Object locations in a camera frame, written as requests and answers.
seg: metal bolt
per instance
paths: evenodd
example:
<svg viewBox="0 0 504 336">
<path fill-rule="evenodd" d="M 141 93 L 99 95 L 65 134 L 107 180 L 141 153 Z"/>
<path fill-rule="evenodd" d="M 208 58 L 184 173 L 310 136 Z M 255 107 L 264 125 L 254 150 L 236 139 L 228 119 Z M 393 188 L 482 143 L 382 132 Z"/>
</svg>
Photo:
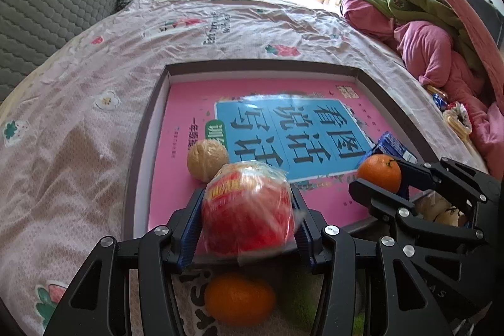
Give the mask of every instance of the metal bolt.
<svg viewBox="0 0 504 336">
<path fill-rule="evenodd" d="M 406 208 L 399 208 L 399 215 L 404 218 L 409 217 L 409 211 Z"/>
<path fill-rule="evenodd" d="M 100 241 L 100 245 L 103 248 L 106 248 L 114 243 L 114 238 L 112 237 L 105 237 Z"/>
<path fill-rule="evenodd" d="M 411 258 L 415 254 L 415 248 L 413 245 L 405 245 L 403 252 L 408 258 Z"/>
<path fill-rule="evenodd" d="M 324 231 L 327 235 L 338 235 L 340 233 L 340 229 L 336 225 L 327 225 Z"/>
<path fill-rule="evenodd" d="M 166 225 L 160 225 L 159 227 L 156 227 L 154 230 L 154 233 L 159 237 L 166 235 L 168 232 L 170 232 L 170 228 L 168 228 Z"/>
<path fill-rule="evenodd" d="M 381 239 L 381 243 L 384 244 L 385 246 L 394 246 L 396 241 L 394 241 L 394 238 L 391 237 L 383 237 Z"/>
</svg>

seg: green jacket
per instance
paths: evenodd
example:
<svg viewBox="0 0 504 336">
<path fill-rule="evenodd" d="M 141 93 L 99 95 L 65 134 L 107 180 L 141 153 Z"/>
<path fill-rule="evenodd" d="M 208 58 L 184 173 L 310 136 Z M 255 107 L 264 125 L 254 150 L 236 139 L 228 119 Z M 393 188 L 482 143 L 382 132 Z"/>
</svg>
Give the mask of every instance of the green jacket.
<svg viewBox="0 0 504 336">
<path fill-rule="evenodd" d="M 365 0 L 388 18 L 401 23 L 425 20 L 446 30 L 454 39 L 454 49 L 468 66 L 480 75 L 486 75 L 471 39 L 462 21 L 445 0 Z"/>
</svg>

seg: bed sheet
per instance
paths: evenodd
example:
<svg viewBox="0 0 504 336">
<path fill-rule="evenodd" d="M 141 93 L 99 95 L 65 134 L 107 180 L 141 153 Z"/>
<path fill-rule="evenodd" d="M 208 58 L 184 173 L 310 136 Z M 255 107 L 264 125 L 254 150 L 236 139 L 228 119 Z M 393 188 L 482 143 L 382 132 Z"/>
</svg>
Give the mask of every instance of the bed sheet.
<svg viewBox="0 0 504 336">
<path fill-rule="evenodd" d="M 484 171 L 397 55 L 323 5 L 297 2 L 135 0 L 75 37 L 6 99 L 0 297 L 28 336 L 43 333 L 98 240 L 121 238 L 130 156 L 165 65 L 271 58 L 358 67 L 392 96 L 439 157 Z M 175 286 L 182 318 L 195 323 L 180 281 Z M 138 301 L 138 294 L 132 298 Z M 139 334 L 134 302 L 132 319 Z M 297 334 L 281 318 L 271 320 L 261 334 Z M 186 332 L 197 330 L 186 325 Z"/>
</svg>

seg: pink blanket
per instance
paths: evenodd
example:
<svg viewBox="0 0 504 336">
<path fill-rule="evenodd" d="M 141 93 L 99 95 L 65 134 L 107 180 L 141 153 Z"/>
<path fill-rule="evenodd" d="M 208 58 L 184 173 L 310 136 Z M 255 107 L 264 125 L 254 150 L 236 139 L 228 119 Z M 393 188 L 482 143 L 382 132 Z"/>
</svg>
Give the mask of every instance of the pink blanket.
<svg viewBox="0 0 504 336">
<path fill-rule="evenodd" d="M 504 63 L 493 39 L 466 0 L 447 0 L 464 23 L 490 78 L 496 101 L 488 108 L 476 96 L 483 80 L 475 77 L 464 58 L 453 51 L 453 40 L 443 29 L 425 21 L 394 27 L 374 6 L 362 0 L 344 0 L 343 16 L 361 32 L 394 48 L 408 71 L 422 85 L 443 88 L 450 101 L 463 103 L 473 124 L 471 139 L 491 175 L 504 175 Z"/>
</svg>

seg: orange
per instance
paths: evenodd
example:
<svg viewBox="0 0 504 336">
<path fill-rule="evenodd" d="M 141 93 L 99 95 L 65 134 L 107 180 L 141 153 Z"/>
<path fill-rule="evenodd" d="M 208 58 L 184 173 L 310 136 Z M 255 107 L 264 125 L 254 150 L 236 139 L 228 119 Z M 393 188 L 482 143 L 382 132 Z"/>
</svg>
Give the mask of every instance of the orange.
<svg viewBox="0 0 504 336">
<path fill-rule="evenodd" d="M 359 165 L 357 178 L 396 194 L 401 186 L 401 169 L 392 157 L 386 154 L 373 154 Z"/>
<path fill-rule="evenodd" d="M 231 326 L 256 326 L 275 307 L 276 297 L 266 282 L 240 273 L 214 278 L 205 290 L 205 305 L 215 319 Z"/>
</svg>

